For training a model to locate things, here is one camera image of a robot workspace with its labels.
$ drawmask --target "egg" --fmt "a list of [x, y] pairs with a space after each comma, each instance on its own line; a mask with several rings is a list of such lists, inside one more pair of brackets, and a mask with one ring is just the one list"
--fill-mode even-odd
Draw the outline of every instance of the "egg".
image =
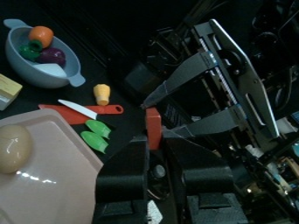
[[22, 125], [0, 127], [0, 173], [16, 172], [28, 161], [32, 150], [32, 135]]

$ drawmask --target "butter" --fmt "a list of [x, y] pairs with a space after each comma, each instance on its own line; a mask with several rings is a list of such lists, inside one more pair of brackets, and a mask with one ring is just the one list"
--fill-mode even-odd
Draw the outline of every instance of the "butter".
[[22, 85], [0, 74], [0, 110], [12, 103], [21, 91]]

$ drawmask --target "knife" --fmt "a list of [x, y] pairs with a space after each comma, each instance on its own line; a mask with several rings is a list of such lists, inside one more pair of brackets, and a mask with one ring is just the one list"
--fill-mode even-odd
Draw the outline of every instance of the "knife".
[[89, 117], [90, 119], [104, 122], [105, 125], [109, 126], [109, 128], [114, 128], [114, 125], [109, 124], [106, 121], [102, 121], [102, 119], [101, 119], [102, 117], [100, 117], [100, 114], [97, 114], [90, 109], [80, 106], [77, 103], [74, 103], [72, 101], [64, 101], [64, 100], [58, 100], [58, 103], [61, 103], [68, 108], [76, 110], [77, 112], [80, 112], [84, 116]]
[[[100, 115], [118, 115], [124, 113], [124, 109], [120, 105], [106, 105], [106, 106], [84, 106], [85, 108], [90, 109], [93, 112], [96, 112]], [[50, 105], [50, 104], [38, 104], [40, 109], [54, 109], [64, 120], [68, 122], [69, 125], [72, 124], [82, 124], [89, 119], [85, 115], [82, 115], [80, 112], [73, 110], [72, 108], [68, 108], [64, 105]]]

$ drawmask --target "white bowl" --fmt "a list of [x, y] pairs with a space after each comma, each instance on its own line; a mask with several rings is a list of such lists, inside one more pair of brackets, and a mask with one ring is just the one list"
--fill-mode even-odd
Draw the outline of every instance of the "white bowl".
[[85, 79], [80, 74], [80, 61], [74, 52], [69, 47], [53, 37], [50, 47], [58, 48], [65, 54], [65, 66], [62, 67], [66, 77], [58, 77], [50, 73], [44, 72], [36, 68], [34, 65], [38, 63], [24, 59], [18, 53], [18, 48], [26, 45], [29, 42], [28, 34], [32, 29], [18, 19], [5, 19], [4, 25], [10, 28], [5, 41], [5, 57], [10, 64], [10, 67], [20, 75], [20, 77], [32, 85], [40, 88], [60, 88], [70, 84], [73, 87], [78, 87]]

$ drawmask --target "knife blade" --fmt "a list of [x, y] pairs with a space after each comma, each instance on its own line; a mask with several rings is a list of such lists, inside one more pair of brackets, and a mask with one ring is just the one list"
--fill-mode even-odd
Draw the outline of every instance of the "knife blade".
[[82, 107], [77, 103], [74, 103], [72, 101], [64, 101], [64, 100], [58, 100], [58, 103], [61, 103], [68, 108], [76, 110], [77, 112], [80, 112], [84, 116], [89, 117], [90, 119], [97, 120], [97, 121], [105, 123], [105, 125], [109, 126], [109, 128], [114, 128], [114, 125], [112, 125], [106, 121], [102, 121], [102, 117], [100, 117], [100, 114], [97, 114], [90, 109]]

